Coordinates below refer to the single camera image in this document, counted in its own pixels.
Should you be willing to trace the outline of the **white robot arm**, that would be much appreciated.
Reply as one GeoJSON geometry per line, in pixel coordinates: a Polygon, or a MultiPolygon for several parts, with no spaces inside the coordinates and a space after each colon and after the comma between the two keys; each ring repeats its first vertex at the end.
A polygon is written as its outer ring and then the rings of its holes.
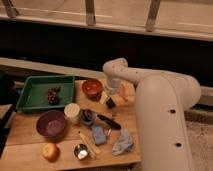
{"type": "Polygon", "coordinates": [[[195,171],[184,111],[201,97],[198,81],[170,71],[131,68],[123,58],[106,62],[107,88],[122,80],[136,86],[135,112],[143,171],[195,171]]]}

